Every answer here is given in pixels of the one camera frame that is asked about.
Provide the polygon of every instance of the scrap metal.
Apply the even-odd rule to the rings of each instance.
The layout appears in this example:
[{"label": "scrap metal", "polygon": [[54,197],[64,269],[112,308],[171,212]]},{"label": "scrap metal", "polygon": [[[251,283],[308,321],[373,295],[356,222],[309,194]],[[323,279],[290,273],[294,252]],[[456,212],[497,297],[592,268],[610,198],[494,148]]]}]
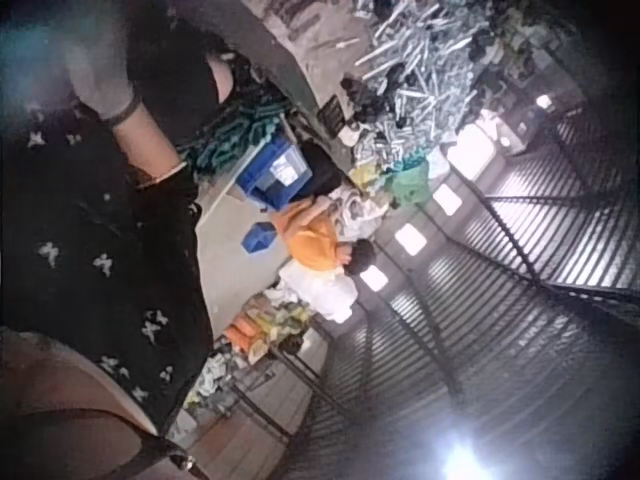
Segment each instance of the scrap metal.
[{"label": "scrap metal", "polygon": [[[375,1],[357,0],[353,14],[371,16]],[[370,22],[372,49],[354,67],[368,67],[360,80],[375,95],[363,97],[366,105],[354,104],[355,112],[367,112],[354,118],[374,135],[363,139],[366,147],[354,149],[356,163],[372,157],[382,159],[383,167],[401,163],[404,155],[429,152],[459,128],[477,93],[472,86],[479,69],[469,50],[477,48],[475,36],[488,25],[487,12],[457,0],[400,0],[387,19]]]}]

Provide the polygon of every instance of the blue crate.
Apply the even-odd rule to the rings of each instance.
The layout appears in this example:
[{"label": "blue crate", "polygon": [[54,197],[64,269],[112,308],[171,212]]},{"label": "blue crate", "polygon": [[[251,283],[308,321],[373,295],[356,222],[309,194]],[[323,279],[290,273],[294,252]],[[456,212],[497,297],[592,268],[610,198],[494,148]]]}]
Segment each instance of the blue crate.
[{"label": "blue crate", "polygon": [[257,222],[242,239],[242,246],[248,253],[261,252],[271,246],[278,233],[270,222]]},{"label": "blue crate", "polygon": [[[297,175],[297,178],[287,185],[277,175],[285,181],[288,181],[287,176],[292,179]],[[280,135],[258,152],[238,176],[236,184],[247,197],[280,211],[309,181],[311,175],[298,147],[292,145],[284,135]]]}]

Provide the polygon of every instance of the orange object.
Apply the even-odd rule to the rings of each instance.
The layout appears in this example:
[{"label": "orange object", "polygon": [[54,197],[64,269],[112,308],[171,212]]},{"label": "orange object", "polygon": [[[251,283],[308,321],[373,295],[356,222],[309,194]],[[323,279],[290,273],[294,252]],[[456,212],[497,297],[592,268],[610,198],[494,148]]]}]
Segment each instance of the orange object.
[{"label": "orange object", "polygon": [[250,338],[262,334],[262,329],[243,313],[236,315],[236,318],[233,319],[233,325]]},{"label": "orange object", "polygon": [[[282,212],[272,213],[271,222],[276,231],[282,235],[293,217],[309,207],[308,200],[294,202]],[[336,257],[338,237],[331,218],[326,212],[311,220],[285,243],[291,256],[312,270],[327,271],[339,266]]]},{"label": "orange object", "polygon": [[238,329],[235,325],[231,325],[224,330],[224,334],[236,348],[247,353],[251,348],[251,337],[248,337]]}]

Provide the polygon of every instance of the bracelet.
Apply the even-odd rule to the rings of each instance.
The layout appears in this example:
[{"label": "bracelet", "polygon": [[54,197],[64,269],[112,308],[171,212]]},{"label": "bracelet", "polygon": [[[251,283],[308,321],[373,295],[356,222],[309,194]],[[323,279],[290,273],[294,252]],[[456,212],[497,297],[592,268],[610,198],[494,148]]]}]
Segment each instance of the bracelet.
[{"label": "bracelet", "polygon": [[136,111],[136,109],[138,108],[140,103],[142,103],[142,98],[140,97],[140,95],[134,94],[133,95],[133,100],[131,100],[129,105],[127,105],[127,108],[125,108],[119,114],[117,114],[117,115],[115,115],[115,116],[113,116],[111,118],[104,119],[102,121],[109,128],[113,128],[113,127],[121,124],[122,122],[124,122],[127,118],[129,118],[131,116],[131,114]]},{"label": "bracelet", "polygon": [[137,188],[138,190],[144,190],[145,188],[150,187],[151,185],[157,185],[158,183],[163,182],[167,178],[172,177],[173,175],[178,173],[180,170],[182,170],[186,166],[187,166],[187,162],[181,162],[175,167],[173,167],[171,170],[169,170],[167,173],[165,173],[164,175],[160,175],[159,177],[152,178],[151,180],[138,185]]}]

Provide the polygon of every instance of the black dress with white print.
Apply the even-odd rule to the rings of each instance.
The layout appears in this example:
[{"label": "black dress with white print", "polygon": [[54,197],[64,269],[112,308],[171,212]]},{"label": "black dress with white print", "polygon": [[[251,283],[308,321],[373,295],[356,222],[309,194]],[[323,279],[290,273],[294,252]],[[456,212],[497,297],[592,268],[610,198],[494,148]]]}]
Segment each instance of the black dress with white print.
[{"label": "black dress with white print", "polygon": [[212,345],[188,168],[143,190],[81,107],[5,137],[2,319],[99,365],[166,433]]}]

